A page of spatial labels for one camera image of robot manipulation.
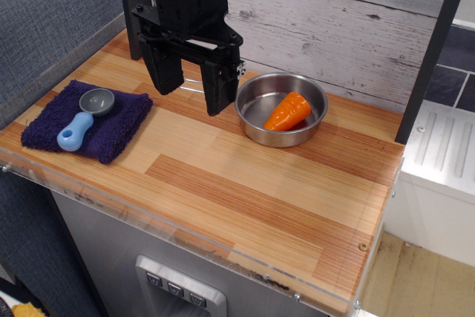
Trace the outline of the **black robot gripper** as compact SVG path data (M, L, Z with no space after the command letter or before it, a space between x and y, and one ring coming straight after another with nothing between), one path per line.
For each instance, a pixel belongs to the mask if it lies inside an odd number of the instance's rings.
M228 0L155 0L138 4L132 13L139 21L144 63L160 94L184 83L186 60L200 66L210 117L235 101L243 39L225 23Z

